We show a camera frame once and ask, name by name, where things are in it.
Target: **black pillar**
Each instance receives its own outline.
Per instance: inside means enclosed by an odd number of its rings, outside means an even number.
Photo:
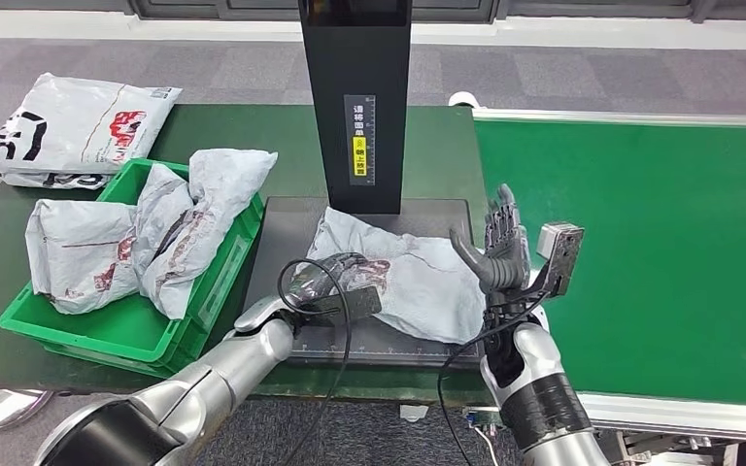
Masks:
[[[330,206],[398,214],[411,0],[298,0]]]

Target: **gray carpet floor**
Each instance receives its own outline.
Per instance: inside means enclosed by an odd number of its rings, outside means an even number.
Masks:
[[[0,125],[39,74],[52,72],[185,89],[187,103],[310,103],[301,44],[0,40]],[[408,100],[445,105],[459,90],[493,108],[746,115],[746,51],[414,46]],[[0,465],[28,464],[48,432],[103,395],[54,399],[20,427],[0,432]],[[316,403],[251,401],[198,464],[277,464]],[[437,408],[408,423],[388,404],[333,404],[294,464],[462,464]],[[460,432],[475,464],[483,441]],[[518,464],[513,440],[495,440],[500,464]]]

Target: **robotic hand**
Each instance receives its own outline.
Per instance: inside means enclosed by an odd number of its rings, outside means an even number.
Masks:
[[[584,230],[547,223],[537,252],[547,262],[529,286],[527,235],[513,193],[503,184],[486,216],[485,254],[451,231],[454,250],[479,277],[486,296],[482,378],[525,464],[596,466],[608,462],[593,436],[585,409],[561,367],[551,335],[529,314],[567,291]]]
[[[361,254],[320,260],[338,280]],[[304,306],[324,298],[333,281],[308,264],[293,278],[285,300]],[[132,395],[86,406],[44,441],[36,465],[184,465],[277,364],[290,355],[294,332],[306,317],[282,296],[246,310],[221,343],[172,378]]]

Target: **red printed logo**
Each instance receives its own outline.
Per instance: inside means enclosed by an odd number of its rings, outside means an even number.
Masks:
[[[115,161],[124,160],[126,149],[133,144],[141,122],[147,117],[147,112],[136,110],[133,112],[118,112],[110,123],[110,136],[116,146]]]

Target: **robot forearm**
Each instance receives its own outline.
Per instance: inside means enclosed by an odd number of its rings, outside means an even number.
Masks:
[[[42,445],[36,465],[185,465],[255,387],[288,358],[281,319],[225,338],[172,378],[126,398],[87,406]]]
[[[551,335],[535,323],[523,323],[513,340],[524,363],[520,375],[499,386],[487,358],[481,372],[526,464],[607,465]]]

